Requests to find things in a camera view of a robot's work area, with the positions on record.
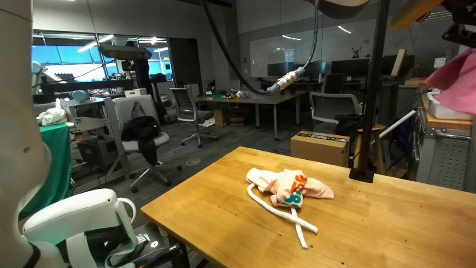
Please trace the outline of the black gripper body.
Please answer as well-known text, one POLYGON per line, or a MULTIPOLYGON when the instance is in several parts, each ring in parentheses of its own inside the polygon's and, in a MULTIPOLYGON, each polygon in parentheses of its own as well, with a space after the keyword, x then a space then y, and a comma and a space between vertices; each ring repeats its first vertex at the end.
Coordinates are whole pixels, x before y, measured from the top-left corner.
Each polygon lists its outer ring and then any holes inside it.
POLYGON ((444 0, 442 6, 453 15, 453 25, 444 33, 444 39, 476 48, 476 0, 444 0))

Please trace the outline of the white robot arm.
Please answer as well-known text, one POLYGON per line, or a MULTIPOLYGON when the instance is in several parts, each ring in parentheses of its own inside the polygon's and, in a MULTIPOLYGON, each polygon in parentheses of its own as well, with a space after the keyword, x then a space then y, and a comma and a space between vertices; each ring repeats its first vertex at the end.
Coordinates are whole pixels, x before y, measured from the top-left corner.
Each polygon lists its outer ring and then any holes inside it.
MULTIPOLYGON (((111 189, 66 198, 18 219, 50 171, 30 94, 32 0, 2 12, 2 268, 93 268, 87 235, 131 220, 111 189)), ((237 147, 145 205, 173 238, 227 268, 476 268, 476 195, 344 167, 237 147), (248 177, 298 170, 331 200, 280 211, 248 177)))

